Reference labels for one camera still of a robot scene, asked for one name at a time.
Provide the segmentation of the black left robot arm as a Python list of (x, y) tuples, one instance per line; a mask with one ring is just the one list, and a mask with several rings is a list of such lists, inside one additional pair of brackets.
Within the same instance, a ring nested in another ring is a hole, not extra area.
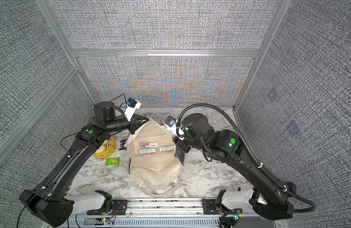
[(141, 103), (133, 98), (125, 101), (126, 108), (111, 101), (94, 105), (94, 116), (76, 133), (68, 151), (50, 174), (32, 190), (24, 190), (19, 200), (31, 214), (53, 227), (65, 223), (74, 212), (74, 200), (65, 194), (84, 163), (111, 136), (128, 130), (134, 134), (149, 119), (135, 113)]

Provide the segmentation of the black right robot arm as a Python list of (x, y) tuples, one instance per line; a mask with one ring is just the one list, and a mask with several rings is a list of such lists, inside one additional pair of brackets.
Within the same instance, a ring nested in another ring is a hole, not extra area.
[(258, 215), (269, 220), (290, 219), (294, 206), (288, 201), (296, 192), (292, 182), (276, 178), (255, 157), (247, 152), (246, 145), (236, 132), (224, 129), (215, 131), (205, 115), (195, 113), (181, 121), (183, 136), (176, 137), (177, 148), (184, 152), (196, 149), (207, 158), (225, 163), (235, 169), (252, 185), (244, 191), (244, 197), (236, 192), (221, 194), (221, 205), (225, 209), (245, 208), (247, 205)]

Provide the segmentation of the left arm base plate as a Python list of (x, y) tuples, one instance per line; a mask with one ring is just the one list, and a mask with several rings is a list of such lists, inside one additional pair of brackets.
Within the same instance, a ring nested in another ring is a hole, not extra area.
[(87, 211), (87, 215), (96, 216), (112, 216), (112, 215), (125, 215), (127, 210), (128, 200), (126, 199), (113, 199), (110, 203), (108, 200), (105, 204), (97, 210)]

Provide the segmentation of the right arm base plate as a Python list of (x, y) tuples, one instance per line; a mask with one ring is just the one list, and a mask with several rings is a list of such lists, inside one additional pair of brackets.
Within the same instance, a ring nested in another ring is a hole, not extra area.
[(240, 209), (228, 209), (218, 199), (201, 199), (201, 205), (203, 207), (204, 215), (225, 215), (229, 213), (231, 215), (242, 214)]

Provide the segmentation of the beige canvas tote bag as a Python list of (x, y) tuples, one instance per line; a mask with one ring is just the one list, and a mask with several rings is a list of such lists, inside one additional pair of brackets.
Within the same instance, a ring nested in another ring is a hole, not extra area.
[[(139, 155), (140, 142), (158, 142), (156, 153)], [(149, 119), (127, 140), (130, 157), (129, 176), (135, 180), (141, 191), (150, 197), (165, 197), (180, 186), (178, 176), (183, 170), (182, 156), (174, 152), (160, 153), (159, 148), (175, 145), (166, 128)]]

